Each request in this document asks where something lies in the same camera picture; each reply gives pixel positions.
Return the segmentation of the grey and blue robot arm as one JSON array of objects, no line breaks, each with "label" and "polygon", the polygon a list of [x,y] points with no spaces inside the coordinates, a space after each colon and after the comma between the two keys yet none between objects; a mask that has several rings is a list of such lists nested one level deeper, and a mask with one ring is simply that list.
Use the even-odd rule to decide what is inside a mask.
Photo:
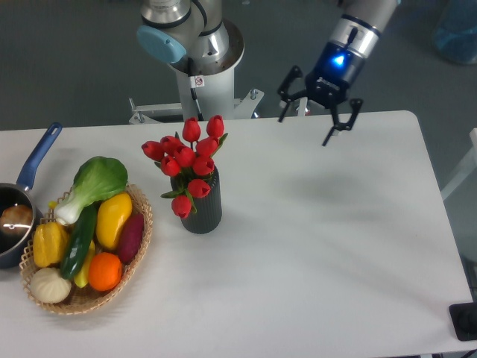
[{"label": "grey and blue robot arm", "polygon": [[[398,1],[338,4],[344,12],[314,68],[303,77],[304,88],[289,92],[292,82],[303,76],[293,66],[277,90],[284,113],[302,99],[329,110],[330,136],[353,128],[363,101],[350,99],[347,122],[340,121],[337,107],[349,99],[350,87],[399,6]],[[245,105],[234,102],[234,68],[243,57],[244,41],[238,28],[222,16],[221,1],[144,1],[141,18],[137,40],[150,56],[175,71],[183,118],[240,118]]]}]

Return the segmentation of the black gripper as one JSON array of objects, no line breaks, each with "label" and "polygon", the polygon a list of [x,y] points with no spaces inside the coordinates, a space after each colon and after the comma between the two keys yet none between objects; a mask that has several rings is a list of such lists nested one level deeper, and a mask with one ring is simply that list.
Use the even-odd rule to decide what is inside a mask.
[{"label": "black gripper", "polygon": [[299,66],[292,66],[277,90],[280,104],[282,104],[278,122],[283,122],[292,102],[308,97],[309,100],[329,109],[332,116],[333,125],[322,146],[327,145],[335,132],[351,131],[364,101],[361,98],[350,99],[349,104],[352,112],[347,122],[339,120],[338,104],[348,99],[350,87],[358,77],[364,63],[363,57],[354,54],[347,48],[328,42],[314,68],[305,78],[306,88],[291,94],[289,90],[292,83],[303,76]]}]

